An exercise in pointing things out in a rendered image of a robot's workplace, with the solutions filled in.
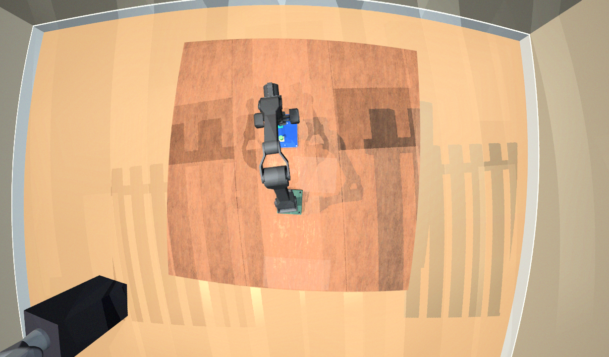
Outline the blue circuit board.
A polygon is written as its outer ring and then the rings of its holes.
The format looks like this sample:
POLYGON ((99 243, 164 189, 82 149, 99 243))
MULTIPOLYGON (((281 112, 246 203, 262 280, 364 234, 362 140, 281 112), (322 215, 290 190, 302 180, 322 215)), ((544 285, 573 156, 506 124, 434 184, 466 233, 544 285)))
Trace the blue circuit board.
POLYGON ((278 125, 278 137, 281 148, 297 147, 297 124, 291 124, 290 120, 287 120, 286 125, 278 125))

